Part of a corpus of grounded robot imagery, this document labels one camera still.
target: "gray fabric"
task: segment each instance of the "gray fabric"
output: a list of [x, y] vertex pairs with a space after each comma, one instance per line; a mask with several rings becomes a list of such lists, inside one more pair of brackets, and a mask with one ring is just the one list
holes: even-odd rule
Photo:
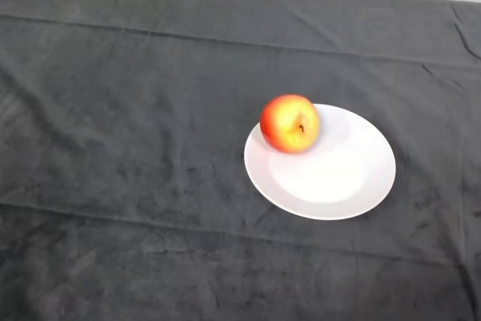
[[[0, 0], [0, 318], [480, 319], [480, 57], [471, 3]], [[379, 207], [259, 195], [286, 92], [385, 134]]]

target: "plate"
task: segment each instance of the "plate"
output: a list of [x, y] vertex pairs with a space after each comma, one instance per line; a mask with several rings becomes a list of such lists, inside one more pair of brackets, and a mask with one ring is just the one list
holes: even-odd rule
[[383, 134], [359, 115], [326, 104], [314, 105], [321, 119], [316, 143], [297, 154], [281, 153], [250, 132], [244, 150], [254, 186], [276, 206], [315, 220], [342, 220], [376, 207], [396, 175], [392, 148]]

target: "white plate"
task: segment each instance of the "white plate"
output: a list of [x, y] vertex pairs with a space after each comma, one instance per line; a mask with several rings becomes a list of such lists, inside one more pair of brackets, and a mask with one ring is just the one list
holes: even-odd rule
[[254, 186], [288, 212], [315, 220], [341, 220], [376, 207], [389, 193], [396, 161], [383, 134], [343, 108], [315, 104], [319, 139], [304, 153], [281, 153], [262, 137], [259, 124], [244, 160]]

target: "apple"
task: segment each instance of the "apple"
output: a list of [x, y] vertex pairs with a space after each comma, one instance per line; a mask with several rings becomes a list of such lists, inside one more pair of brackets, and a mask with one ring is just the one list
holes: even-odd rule
[[268, 144], [281, 152], [305, 151], [316, 141], [319, 129], [317, 109], [302, 95], [281, 95], [262, 111], [262, 135]]

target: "plate rim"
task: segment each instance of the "plate rim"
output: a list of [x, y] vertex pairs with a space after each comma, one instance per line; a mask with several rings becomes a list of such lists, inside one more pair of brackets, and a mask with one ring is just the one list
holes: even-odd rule
[[331, 107], [331, 108], [337, 108], [337, 109], [341, 109], [342, 111], [346, 111], [346, 112], [349, 112], [351, 114], [354, 114], [355, 116], [357, 117], [361, 117], [363, 120], [365, 120], [366, 122], [368, 122], [369, 124], [371, 124], [382, 136], [383, 138], [386, 140], [387, 144], [389, 145], [389, 150], [391, 151], [391, 154], [392, 154], [392, 158], [394, 159], [394, 174], [393, 174], [393, 177], [392, 177], [392, 182], [391, 184], [389, 185], [389, 188], [387, 189], [387, 192], [386, 194], [375, 204], [373, 204], [371, 207], [369, 207], [368, 209], [366, 210], [363, 210], [363, 211], [359, 211], [359, 212], [355, 212], [349, 216], [345, 216], [345, 217], [318, 217], [318, 216], [310, 216], [310, 215], [307, 215], [307, 214], [304, 214], [304, 213], [300, 213], [300, 212], [297, 212], [295, 210], [290, 210], [286, 207], [283, 207], [281, 204], [279, 204], [278, 202], [274, 201], [273, 199], [269, 198], [266, 196], [266, 194], [262, 191], [261, 187], [259, 187], [259, 185], [257, 184], [257, 182], [255, 181], [254, 177], [252, 176], [252, 173], [251, 173], [251, 170], [249, 170], [249, 166], [247, 164], [247, 157], [245, 157], [245, 154], [247, 152], [247, 148], [250, 144], [250, 142], [252, 141], [253, 137], [252, 134], [254, 133], [254, 131], [256, 130], [257, 127], [260, 127], [260, 123], [257, 122], [256, 125], [252, 128], [252, 130], [250, 131], [249, 135], [247, 136], [247, 140], [246, 140], [246, 144], [244, 146], [244, 164], [245, 164], [245, 167], [246, 167], [246, 170], [247, 170], [247, 175], [249, 176], [249, 179], [250, 181], [253, 183], [254, 187], [257, 189], [257, 191], [259, 193], [261, 193], [261, 195], [266, 198], [270, 203], [278, 206], [278, 208], [286, 211], [286, 212], [289, 212], [289, 213], [292, 213], [296, 216], [300, 216], [300, 217], [303, 217], [303, 218], [308, 218], [310, 220], [322, 220], [322, 221], [337, 221], [337, 220], [347, 220], [349, 218], [354, 218], [354, 217], [357, 217], [357, 216], [361, 216], [362, 214], [364, 213], [367, 213], [371, 210], [373, 210], [374, 208], [376, 208], [377, 206], [379, 206], [381, 204], [382, 201], [384, 201], [386, 199], [386, 197], [388, 196], [388, 194], [391, 192], [392, 190], [392, 187], [394, 186], [394, 182], [396, 180], [396, 174], [397, 174], [397, 165], [396, 165], [396, 157], [395, 157], [395, 154], [394, 154], [394, 151], [392, 150], [392, 146], [391, 144], [389, 143], [388, 139], [386, 138], [386, 136], [372, 123], [370, 122], [369, 120], [366, 120], [363, 116], [355, 113], [355, 112], [352, 112], [346, 108], [342, 108], [342, 107], [338, 107], [338, 106], [335, 106], [335, 105], [330, 105], [330, 104], [321, 104], [321, 103], [313, 103], [314, 107], [317, 108], [317, 106], [320, 106], [320, 107]]

